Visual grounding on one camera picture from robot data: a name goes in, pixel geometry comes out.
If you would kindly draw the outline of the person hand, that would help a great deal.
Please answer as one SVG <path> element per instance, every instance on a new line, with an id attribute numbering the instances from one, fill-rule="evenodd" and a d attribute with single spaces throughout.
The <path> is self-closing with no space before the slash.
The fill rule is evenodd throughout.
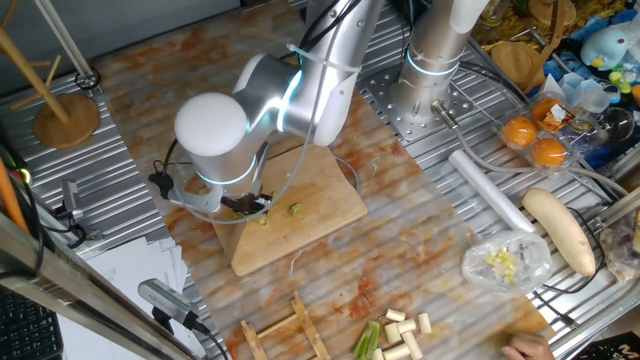
<path id="1" fill-rule="evenodd" d="M 532 333 L 512 335 L 501 352 L 508 360 L 555 360 L 548 341 Z"/>

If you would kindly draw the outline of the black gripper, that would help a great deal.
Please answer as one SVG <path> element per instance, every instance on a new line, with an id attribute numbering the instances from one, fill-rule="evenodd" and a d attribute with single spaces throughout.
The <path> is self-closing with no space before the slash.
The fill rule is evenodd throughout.
<path id="1" fill-rule="evenodd" d="M 268 194 L 255 196 L 252 193 L 238 198 L 223 196 L 221 204 L 236 213 L 266 213 L 272 205 L 273 197 Z"/>

